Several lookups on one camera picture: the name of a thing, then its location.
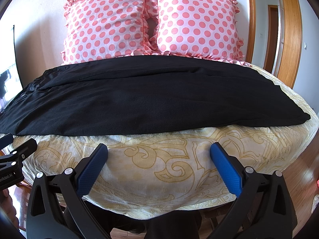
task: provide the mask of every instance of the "blue gripper pad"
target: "blue gripper pad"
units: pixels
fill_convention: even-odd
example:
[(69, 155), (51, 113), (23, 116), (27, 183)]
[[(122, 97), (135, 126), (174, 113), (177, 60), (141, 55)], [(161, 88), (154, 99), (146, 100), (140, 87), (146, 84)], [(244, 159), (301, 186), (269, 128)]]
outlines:
[(77, 195), (81, 198), (88, 195), (95, 183), (99, 173), (101, 172), (104, 164), (107, 161), (108, 150), (104, 144), (99, 144), (93, 153), (86, 158), (83, 158), (75, 170), (79, 175), (76, 175)]
[(210, 155), (227, 189), (238, 198), (242, 192), (242, 177), (229, 161), (230, 156), (218, 142), (211, 145)]
[(0, 150), (7, 147), (13, 143), (13, 135), (6, 134), (4, 137), (0, 138)]

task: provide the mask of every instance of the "black fabric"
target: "black fabric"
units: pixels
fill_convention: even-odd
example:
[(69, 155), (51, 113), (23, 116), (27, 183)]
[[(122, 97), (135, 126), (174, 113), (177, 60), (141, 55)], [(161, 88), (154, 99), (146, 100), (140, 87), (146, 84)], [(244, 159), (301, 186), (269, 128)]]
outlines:
[(121, 57), (49, 69), (0, 116), (0, 132), (86, 136), (238, 124), (304, 123), (303, 112), (257, 71), (174, 56)]
[[(113, 228), (140, 232), (146, 228), (144, 239), (199, 239), (198, 230), (202, 217), (198, 210), (175, 210), (149, 220), (137, 220), (104, 210), (88, 201), (84, 202), (96, 221), (108, 234)], [(68, 227), (80, 233), (67, 208), (63, 214)]]

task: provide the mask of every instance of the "bed sheet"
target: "bed sheet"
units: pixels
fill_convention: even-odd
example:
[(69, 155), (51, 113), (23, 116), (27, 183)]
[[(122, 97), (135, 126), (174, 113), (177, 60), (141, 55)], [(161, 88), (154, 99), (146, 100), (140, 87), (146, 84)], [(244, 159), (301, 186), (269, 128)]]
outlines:
[(251, 67), (280, 85), (311, 119), (290, 127), (230, 125), (129, 136), (22, 136), (15, 137), (3, 151), (9, 153), (30, 138), (38, 142), (37, 151), (24, 161), (23, 167), (26, 181), (32, 184), (37, 172), (60, 174), (104, 143), (109, 149), (107, 163), (84, 198), (135, 219), (149, 219), (176, 209), (218, 206), (235, 196), (229, 193), (209, 157), (212, 143), (218, 141), (243, 166), (271, 174), (292, 164), (319, 126), (317, 115), (301, 96), (265, 70)]

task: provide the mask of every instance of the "blue textured pad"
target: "blue textured pad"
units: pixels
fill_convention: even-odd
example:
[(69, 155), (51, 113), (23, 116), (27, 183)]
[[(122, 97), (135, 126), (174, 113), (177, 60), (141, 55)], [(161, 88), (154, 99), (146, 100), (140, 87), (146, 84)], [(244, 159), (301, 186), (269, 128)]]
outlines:
[(99, 173), (107, 161), (107, 146), (99, 144), (89, 157), (89, 162), (77, 179), (77, 195), (81, 198), (90, 193)]
[(210, 155), (219, 174), (226, 184), (227, 189), (238, 198), (242, 192), (241, 176), (232, 166), (231, 162), (227, 159), (217, 143), (211, 145)]
[(7, 134), (4, 137), (0, 138), (0, 150), (12, 144), (12, 142), (13, 142), (13, 135), (11, 134)]

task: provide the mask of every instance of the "black pants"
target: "black pants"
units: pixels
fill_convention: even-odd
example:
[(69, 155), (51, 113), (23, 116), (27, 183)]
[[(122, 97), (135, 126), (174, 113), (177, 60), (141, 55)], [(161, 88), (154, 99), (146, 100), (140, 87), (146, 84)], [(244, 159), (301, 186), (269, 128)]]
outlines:
[[(144, 239), (199, 239), (198, 230), (202, 223), (202, 217), (198, 210), (176, 210), (149, 220), (137, 220), (104, 210), (88, 201), (85, 201), (85, 204), (108, 234), (113, 228), (124, 231), (136, 229), (142, 231), (145, 227), (147, 232)], [(64, 217), (68, 226), (78, 231), (67, 209), (64, 212)]]

